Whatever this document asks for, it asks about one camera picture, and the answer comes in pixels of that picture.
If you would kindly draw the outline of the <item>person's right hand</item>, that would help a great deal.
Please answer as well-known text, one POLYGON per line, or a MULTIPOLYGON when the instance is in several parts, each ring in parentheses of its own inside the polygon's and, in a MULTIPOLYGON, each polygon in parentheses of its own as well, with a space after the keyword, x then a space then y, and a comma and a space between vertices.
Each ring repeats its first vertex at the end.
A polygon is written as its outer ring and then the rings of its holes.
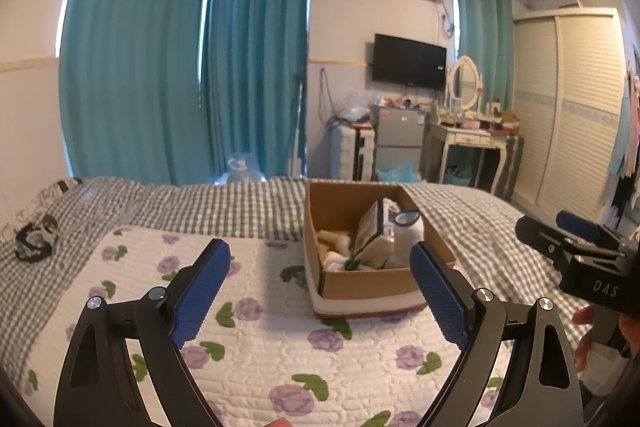
MULTIPOLYGON (((593 305, 577 310, 572 317, 575 325, 591 325, 596 315, 596 309, 593 305)), ((640 320, 638 317, 632 317, 628 314, 620 314, 618 327, 623 337, 629 343, 631 353, 636 355, 640 347, 640 320)), ((585 335, 580 338, 579 343, 574 352, 574 361, 578 373, 582 373, 587 365, 587 357, 591 346, 592 330, 589 329, 585 335)))

